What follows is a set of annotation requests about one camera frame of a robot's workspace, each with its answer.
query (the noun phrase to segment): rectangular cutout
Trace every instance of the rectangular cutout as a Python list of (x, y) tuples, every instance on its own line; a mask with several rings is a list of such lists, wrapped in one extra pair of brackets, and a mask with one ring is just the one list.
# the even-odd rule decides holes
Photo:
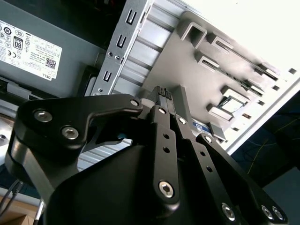
[(261, 105), (261, 106), (264, 105), (264, 102), (262, 102), (262, 101), (260, 101), (260, 100), (259, 100), (257, 103), (258, 103), (259, 105)]
[(126, 23), (132, 25), (136, 17), (136, 12), (133, 12), (132, 9), (129, 11)]
[(272, 89), (274, 89), (274, 90), (277, 91), (277, 90), (279, 90), (280, 88), (279, 88), (278, 86), (275, 85), (274, 87), (272, 87)]
[(144, 21), (144, 19), (145, 19), (145, 16), (146, 16), (146, 13), (144, 13), (144, 14), (142, 15), (142, 18), (141, 18), (141, 21), (140, 21), (140, 23), (142, 23), (142, 22)]
[(251, 119), (251, 118), (252, 118), (252, 116), (249, 116), (249, 115), (246, 114), (246, 113), (244, 113), (242, 116), (245, 117), (245, 118), (247, 118), (247, 119)]
[(123, 35), (120, 34), (118, 42), (117, 42), (117, 46), (119, 48), (123, 48), (125, 41), (126, 41), (126, 37), (123, 37)]
[(111, 72), (105, 71), (103, 80), (106, 81), (106, 82), (108, 82), (109, 79), (111, 78), (111, 76), (112, 76)]

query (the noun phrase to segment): cable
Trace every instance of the cable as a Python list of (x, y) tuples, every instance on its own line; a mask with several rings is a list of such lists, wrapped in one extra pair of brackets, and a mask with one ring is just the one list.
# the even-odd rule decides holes
[(13, 190), (13, 188), (19, 183), (19, 180), (16, 180), (7, 190), (7, 192), (5, 193), (5, 195), (3, 196), (1, 202), (0, 202), (0, 213), (2, 211), (2, 207), (4, 205), (4, 202), (6, 201), (7, 197), (9, 196), (10, 192)]
[(259, 148), (259, 150), (257, 151), (257, 154), (255, 155), (255, 157), (254, 157), (254, 159), (253, 159), (253, 162), (252, 162), (252, 164), (251, 164), (251, 166), (250, 166), (250, 168), (249, 168), (247, 174), (250, 173), (250, 171), (251, 171), (251, 169), (252, 169), (252, 167), (253, 167), (253, 164), (254, 164), (254, 162), (255, 162), (255, 160), (256, 160), (256, 158), (257, 158), (259, 152), (261, 151), (261, 149), (263, 149), (263, 146), (264, 146), (265, 143), (267, 143), (267, 142), (268, 142), (268, 139), (262, 144), (262, 146), (261, 146), (261, 147)]
[[(247, 141), (249, 141), (250, 143), (252, 143), (252, 144), (254, 144), (254, 145), (262, 146), (262, 144), (254, 143), (253, 141), (251, 141), (251, 140), (249, 140), (249, 139), (248, 139)], [(264, 146), (271, 146), (271, 145), (275, 145), (275, 144), (277, 144), (277, 143), (275, 142), (275, 143), (272, 143), (272, 144), (265, 144)]]
[(42, 215), (42, 212), (43, 212), (43, 208), (44, 208), (44, 200), (41, 198), (40, 201), (39, 201), (39, 204), (38, 204), (38, 208), (37, 208), (37, 213), (36, 213), (36, 216), (34, 218), (34, 221), (33, 221), (33, 225), (38, 225), (38, 221)]
[(287, 126), (291, 125), (292, 123), (294, 123), (295, 121), (297, 121), (298, 119), (300, 119), (300, 117), (294, 119), (292, 122), (289, 122), (288, 124), (284, 125), (283, 127), (279, 128), (277, 131), (274, 132), (274, 134), (276, 134), (278, 131), (282, 130), (283, 128), (286, 128)]
[[(23, 187), (23, 182), (16, 180), (11, 186), (10, 188), (7, 190), (7, 192), (5, 193), (5, 195), (3, 196), (1, 203), (0, 203), (0, 218), (7, 212), (7, 210), (9, 209), (10, 205), (13, 203), (13, 201), (15, 200), (16, 196), (18, 195), (18, 193), (20, 192), (20, 190)], [(9, 200), (9, 202), (7, 203), (6, 207), (4, 210), (2, 210), (3, 205), (6, 201), (6, 199), (8, 198), (10, 192), (13, 192), (13, 196), (11, 197), (11, 199)]]
[[(300, 117), (298, 117), (298, 118), (294, 119), (293, 121), (289, 122), (288, 124), (286, 124), (286, 125), (280, 127), (278, 130), (276, 130), (276, 131), (274, 132), (274, 134), (276, 134), (278, 131), (282, 130), (283, 128), (286, 128), (287, 126), (291, 125), (292, 123), (294, 123), (294, 122), (297, 121), (298, 119), (300, 119)], [(252, 162), (252, 164), (251, 164), (251, 166), (250, 166), (250, 168), (249, 168), (247, 174), (250, 173), (250, 171), (251, 171), (251, 169), (252, 169), (252, 167), (253, 167), (253, 164), (254, 164), (254, 162), (255, 162), (255, 160), (256, 160), (256, 158), (257, 158), (259, 152), (261, 151), (261, 149), (263, 148), (263, 146), (265, 146), (265, 144), (266, 144), (268, 141), (269, 141), (269, 140), (267, 139), (267, 140), (262, 144), (262, 146), (259, 148), (259, 150), (257, 151), (257, 153), (256, 153), (256, 155), (255, 155), (255, 157), (254, 157), (254, 159), (253, 159), (253, 162)]]

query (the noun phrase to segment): screw hole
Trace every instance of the screw hole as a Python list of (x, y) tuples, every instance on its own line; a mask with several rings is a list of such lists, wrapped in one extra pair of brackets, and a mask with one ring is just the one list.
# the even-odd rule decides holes
[(206, 169), (208, 170), (208, 172), (212, 172), (212, 169), (209, 166), (207, 166)]
[(165, 137), (165, 139), (169, 139), (170, 138), (169, 135), (167, 135), (167, 134), (164, 134), (164, 137)]
[(165, 153), (170, 153), (170, 150), (167, 147), (163, 147)]

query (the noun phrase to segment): metal bracket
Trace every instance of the metal bracket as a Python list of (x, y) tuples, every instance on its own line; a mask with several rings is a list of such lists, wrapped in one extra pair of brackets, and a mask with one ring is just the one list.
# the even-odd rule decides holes
[(154, 0), (127, 0), (91, 95), (111, 94)]
[(196, 49), (200, 46), (207, 34), (206, 29), (191, 20), (182, 21), (178, 29), (180, 39), (183, 41), (189, 38)]

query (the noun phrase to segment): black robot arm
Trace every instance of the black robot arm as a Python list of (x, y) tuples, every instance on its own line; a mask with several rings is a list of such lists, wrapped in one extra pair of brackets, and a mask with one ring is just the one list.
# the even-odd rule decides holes
[[(157, 87), (151, 108), (130, 95), (20, 106), (8, 170), (34, 185), (47, 225), (288, 224), (282, 209), (206, 134), (195, 137)], [(82, 152), (132, 145), (78, 172)]]

